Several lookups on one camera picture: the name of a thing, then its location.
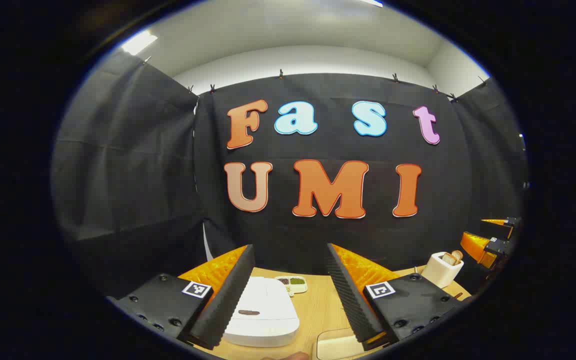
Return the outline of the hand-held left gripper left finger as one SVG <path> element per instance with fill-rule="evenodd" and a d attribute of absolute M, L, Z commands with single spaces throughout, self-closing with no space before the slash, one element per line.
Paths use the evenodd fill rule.
<path fill-rule="evenodd" d="M 155 333 L 213 350 L 221 342 L 255 266 L 246 244 L 181 275 L 160 273 L 110 301 Z"/>

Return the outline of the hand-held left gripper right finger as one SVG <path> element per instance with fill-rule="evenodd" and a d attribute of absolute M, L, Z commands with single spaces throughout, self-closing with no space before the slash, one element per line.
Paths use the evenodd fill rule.
<path fill-rule="evenodd" d="M 327 249 L 327 272 L 366 351 L 432 330 L 463 306 L 420 273 L 397 275 L 336 244 L 327 244 Z"/>

